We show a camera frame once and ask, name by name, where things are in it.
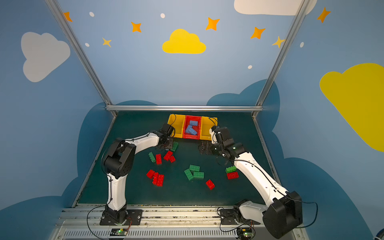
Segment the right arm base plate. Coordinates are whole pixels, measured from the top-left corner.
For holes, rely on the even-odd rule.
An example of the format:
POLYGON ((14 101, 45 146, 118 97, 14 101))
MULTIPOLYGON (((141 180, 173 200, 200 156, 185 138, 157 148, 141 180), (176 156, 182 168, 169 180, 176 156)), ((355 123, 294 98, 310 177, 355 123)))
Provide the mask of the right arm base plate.
POLYGON ((229 225, 242 225, 242 224, 249 224, 249 225, 260 225, 261 223, 254 221, 254 220, 248 220, 245 219, 240 215, 240 212, 234 209, 223 209, 219 208, 217 210, 218 215, 221 220, 221 225, 229 226, 229 225))

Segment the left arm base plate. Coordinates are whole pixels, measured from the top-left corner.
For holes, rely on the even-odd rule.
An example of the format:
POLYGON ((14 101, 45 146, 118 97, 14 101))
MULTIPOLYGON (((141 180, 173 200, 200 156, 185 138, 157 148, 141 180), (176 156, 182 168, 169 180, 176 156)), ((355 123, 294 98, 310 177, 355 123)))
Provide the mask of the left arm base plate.
POLYGON ((104 210, 101 226, 138 226, 141 223, 143 210, 104 210))

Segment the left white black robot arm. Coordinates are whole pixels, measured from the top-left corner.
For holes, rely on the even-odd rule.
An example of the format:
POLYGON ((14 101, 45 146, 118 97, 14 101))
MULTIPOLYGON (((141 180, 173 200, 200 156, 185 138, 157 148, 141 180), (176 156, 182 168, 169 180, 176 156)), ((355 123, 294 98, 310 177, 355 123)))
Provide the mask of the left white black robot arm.
POLYGON ((152 147, 168 146, 175 128, 164 124, 158 131, 151 131, 131 139, 116 139, 102 158, 102 166, 107 173, 109 183, 109 200, 105 212, 117 219, 125 214, 127 202, 125 197, 126 178, 132 170, 135 155, 152 147))

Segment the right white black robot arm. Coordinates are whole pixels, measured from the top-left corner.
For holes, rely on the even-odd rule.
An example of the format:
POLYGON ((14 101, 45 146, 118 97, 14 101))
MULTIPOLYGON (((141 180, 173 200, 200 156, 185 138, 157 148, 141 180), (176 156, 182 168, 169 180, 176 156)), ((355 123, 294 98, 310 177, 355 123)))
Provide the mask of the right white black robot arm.
POLYGON ((213 126, 209 134, 211 143, 207 147, 212 154, 232 162, 265 202, 264 208, 252 201, 235 205, 234 212, 238 221, 252 220, 261 223, 275 239, 280 239, 303 223, 303 201, 297 192, 289 192, 275 181, 242 143, 234 141, 228 128, 213 126))

